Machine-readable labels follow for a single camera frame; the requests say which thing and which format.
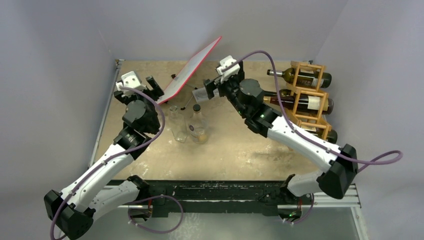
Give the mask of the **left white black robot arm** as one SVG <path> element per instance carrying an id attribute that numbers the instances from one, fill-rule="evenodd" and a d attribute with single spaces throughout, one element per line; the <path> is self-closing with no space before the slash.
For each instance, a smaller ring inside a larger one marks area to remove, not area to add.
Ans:
<path id="1" fill-rule="evenodd" d="M 123 128 L 103 156 L 85 173 L 61 191 L 50 190 L 44 196 L 47 215 L 51 219 L 50 238 L 55 227 L 63 236 L 76 240 L 83 236 L 100 217 L 121 204 L 138 205 L 149 199 L 149 185 L 134 175 L 120 185 L 104 187 L 126 166 L 133 163 L 156 140 L 165 128 L 165 115 L 157 104 L 163 90 L 152 76 L 146 87 L 135 72 L 121 76 L 114 96 L 125 104 Z"/>

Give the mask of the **clear white-label wine bottle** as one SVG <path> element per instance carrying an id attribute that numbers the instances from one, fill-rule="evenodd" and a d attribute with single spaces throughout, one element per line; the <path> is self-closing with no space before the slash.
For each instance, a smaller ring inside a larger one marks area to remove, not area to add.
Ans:
<path id="1" fill-rule="evenodd" d="M 208 140 L 207 119 L 203 115 L 199 104 L 194 104 L 192 110 L 192 115 L 187 121 L 187 130 L 195 143 L 204 144 Z"/>

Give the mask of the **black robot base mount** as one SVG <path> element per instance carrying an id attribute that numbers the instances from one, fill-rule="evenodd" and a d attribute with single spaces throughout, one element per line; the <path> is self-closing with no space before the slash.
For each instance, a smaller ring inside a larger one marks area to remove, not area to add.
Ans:
<path id="1" fill-rule="evenodd" d="M 170 213 L 261 214 L 298 219 L 312 203 L 308 193 L 291 196 L 276 180 L 147 180 L 135 199 L 151 204 L 154 218 Z"/>

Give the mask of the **green wine bottle bottom row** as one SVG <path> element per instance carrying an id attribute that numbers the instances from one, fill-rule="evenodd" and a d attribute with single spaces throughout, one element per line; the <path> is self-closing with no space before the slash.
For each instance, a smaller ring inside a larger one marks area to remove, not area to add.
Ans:
<path id="1" fill-rule="evenodd" d="M 316 130 L 311 131 L 311 134 L 319 138 L 322 138 L 322 136 L 324 135 L 324 129 L 317 128 Z M 336 144 L 338 140 L 338 133 L 334 129 L 328 131 L 327 137 L 325 138 L 325 140 L 329 143 Z"/>

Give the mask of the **red wine bottle gold cap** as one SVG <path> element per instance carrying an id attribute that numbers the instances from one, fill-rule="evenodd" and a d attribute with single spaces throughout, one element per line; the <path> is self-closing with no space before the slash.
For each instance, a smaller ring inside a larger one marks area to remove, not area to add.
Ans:
<path id="1" fill-rule="evenodd" d="M 293 110 L 296 97 L 294 95 L 281 96 L 283 107 Z M 279 105 L 277 96 L 265 96 L 263 101 L 267 104 Z M 321 107 L 322 98 L 319 96 L 301 94 L 297 104 L 297 112 L 318 114 Z M 322 115 L 329 115 L 334 109 L 334 101 L 327 98 L 323 101 Z"/>

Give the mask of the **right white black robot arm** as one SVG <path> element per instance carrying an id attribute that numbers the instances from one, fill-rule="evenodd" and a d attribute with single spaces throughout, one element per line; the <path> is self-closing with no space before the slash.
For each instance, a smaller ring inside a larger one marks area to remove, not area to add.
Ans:
<path id="1" fill-rule="evenodd" d="M 303 195 L 320 192 L 342 199 L 358 173 L 358 165 L 344 158 L 355 157 L 356 149 L 332 144 L 293 125 L 282 112 L 264 103 L 265 91 L 257 80 L 245 78 L 242 63 L 235 70 L 224 82 L 220 77 L 203 81 L 208 98 L 218 90 L 252 132 L 297 151 L 318 167 L 315 172 L 290 175 L 281 186 L 282 200 L 292 204 Z"/>

